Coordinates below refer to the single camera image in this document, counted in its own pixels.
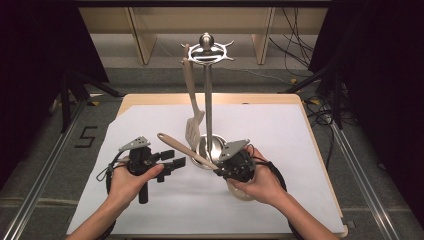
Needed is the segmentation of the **black metal stand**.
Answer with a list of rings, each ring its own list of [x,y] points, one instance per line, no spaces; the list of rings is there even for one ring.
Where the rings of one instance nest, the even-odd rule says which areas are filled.
[[[337,127],[342,129],[341,120],[341,95],[342,95],[342,81],[341,74],[336,67],[327,65],[321,70],[313,73],[301,83],[284,91],[284,94],[294,94],[295,92],[310,85],[316,80],[321,80],[317,87],[316,93],[324,96],[331,103],[331,116],[332,120],[336,123]]]
[[[124,97],[123,93],[120,93],[87,75],[75,71],[65,72],[60,80],[62,133],[68,129],[72,120],[69,94],[72,94],[77,101],[87,101],[90,98],[90,94],[85,87],[86,84],[91,85],[113,97]]]

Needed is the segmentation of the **beige perforated skimmer spoon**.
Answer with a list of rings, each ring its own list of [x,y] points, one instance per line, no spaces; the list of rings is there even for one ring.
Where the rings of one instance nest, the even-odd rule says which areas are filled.
[[[211,169],[213,172],[216,171],[216,169],[217,169],[216,163],[217,163],[218,160],[217,161],[208,160],[207,158],[199,155],[196,151],[191,150],[190,148],[188,148],[187,146],[185,146],[184,144],[182,144],[178,140],[174,139],[173,137],[171,137],[171,136],[169,136],[165,133],[158,133],[157,136],[162,142],[164,142],[165,144],[174,148],[175,150],[191,157],[193,160],[195,160],[195,161],[199,162],[200,164],[206,166],[208,169]],[[225,143],[227,143],[227,142],[221,143],[218,147],[219,156],[220,156],[220,153],[222,151],[222,147]]]

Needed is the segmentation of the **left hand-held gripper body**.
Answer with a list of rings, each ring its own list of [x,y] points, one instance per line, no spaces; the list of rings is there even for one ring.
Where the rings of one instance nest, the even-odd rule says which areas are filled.
[[[120,153],[129,152],[127,169],[132,175],[140,176],[145,174],[161,159],[161,154],[152,153],[149,145],[150,141],[144,136],[140,136],[119,149]]]

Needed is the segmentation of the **white paper sheet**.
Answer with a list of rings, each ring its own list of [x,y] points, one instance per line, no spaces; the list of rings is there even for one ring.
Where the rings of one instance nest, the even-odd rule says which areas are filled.
[[[75,230],[106,197],[98,174],[123,145],[139,136],[155,152],[167,150],[158,136],[185,139],[192,117],[188,105],[134,105],[108,127],[96,164],[80,198],[69,228]],[[338,203],[329,184],[315,139],[303,108],[298,104],[217,104],[213,131],[232,142],[248,139],[282,173],[289,193],[315,218],[342,234]],[[183,236],[226,234],[286,234],[286,218],[269,205],[241,201],[224,179],[192,162],[177,169],[162,183],[149,184],[149,200],[133,201],[118,218],[116,236]]]

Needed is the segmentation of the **wooden shelf unit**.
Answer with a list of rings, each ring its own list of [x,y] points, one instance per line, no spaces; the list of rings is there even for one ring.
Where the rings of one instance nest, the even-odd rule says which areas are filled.
[[[265,63],[268,37],[287,34],[317,35],[325,8],[301,7],[81,7],[91,34],[130,34],[140,63],[149,63],[159,34],[249,34],[256,61]]]

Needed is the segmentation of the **black curtain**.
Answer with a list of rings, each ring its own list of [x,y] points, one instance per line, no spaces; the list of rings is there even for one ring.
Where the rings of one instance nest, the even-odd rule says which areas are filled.
[[[310,70],[338,49],[355,115],[424,228],[424,0],[333,0]]]
[[[0,0],[0,189],[68,72],[108,80],[79,8],[51,0]]]

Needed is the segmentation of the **aluminium floor rail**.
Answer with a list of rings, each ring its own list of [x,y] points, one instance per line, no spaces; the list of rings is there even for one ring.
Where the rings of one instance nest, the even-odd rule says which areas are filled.
[[[330,126],[383,238],[385,240],[400,240],[388,212],[376,195],[346,135],[336,123],[331,123]]]
[[[63,151],[72,135],[75,125],[86,106],[86,101],[77,102],[68,127],[59,134],[53,149],[48,158],[45,160],[42,169],[40,170],[34,184],[29,193],[23,199],[17,213],[15,214],[10,226],[7,229],[2,240],[19,240],[31,215],[36,207],[36,204],[42,195],[53,171],[55,170]]]

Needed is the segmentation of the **person's right hand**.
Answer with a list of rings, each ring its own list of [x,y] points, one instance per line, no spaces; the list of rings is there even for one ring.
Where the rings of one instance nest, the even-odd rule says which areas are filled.
[[[287,192],[269,168],[269,161],[253,146],[247,146],[245,150],[256,162],[253,179],[249,182],[240,182],[229,178],[227,182],[253,199],[276,207],[286,197]]]

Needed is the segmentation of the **beige slotted spatula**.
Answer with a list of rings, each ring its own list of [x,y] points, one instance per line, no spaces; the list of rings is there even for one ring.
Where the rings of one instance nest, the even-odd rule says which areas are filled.
[[[200,110],[197,104],[195,82],[192,74],[191,62],[184,57],[183,63],[183,74],[189,94],[190,102],[193,109],[194,116],[187,120],[185,138],[190,145],[192,150],[195,150],[200,142],[200,123],[203,121],[205,112]]]

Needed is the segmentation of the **steel utensil rack stand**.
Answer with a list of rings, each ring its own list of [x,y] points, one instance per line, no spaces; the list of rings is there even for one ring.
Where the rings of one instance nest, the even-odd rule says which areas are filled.
[[[205,75],[205,108],[204,117],[206,117],[206,137],[205,137],[205,154],[208,160],[213,160],[213,151],[216,147],[213,145],[214,136],[212,133],[212,65],[222,60],[229,60],[227,56],[227,47],[232,45],[216,43],[214,37],[209,33],[204,33],[199,38],[199,43],[189,48],[189,61],[202,65]],[[199,142],[194,151],[200,150]]]

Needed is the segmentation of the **person's left hand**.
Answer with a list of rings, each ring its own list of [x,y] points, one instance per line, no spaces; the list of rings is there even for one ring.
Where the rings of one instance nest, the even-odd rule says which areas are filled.
[[[123,164],[118,165],[112,174],[111,189],[107,200],[120,209],[126,209],[138,195],[141,188],[151,179],[154,179],[162,172],[164,166],[156,165],[146,173],[135,176],[132,175]]]

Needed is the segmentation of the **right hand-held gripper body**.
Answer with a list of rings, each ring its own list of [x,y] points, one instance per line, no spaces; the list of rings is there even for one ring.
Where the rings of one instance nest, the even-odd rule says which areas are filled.
[[[222,172],[230,173],[229,178],[244,183],[250,181],[254,176],[256,164],[245,149],[249,143],[249,139],[225,143],[216,163],[217,168],[227,166],[229,171]]]

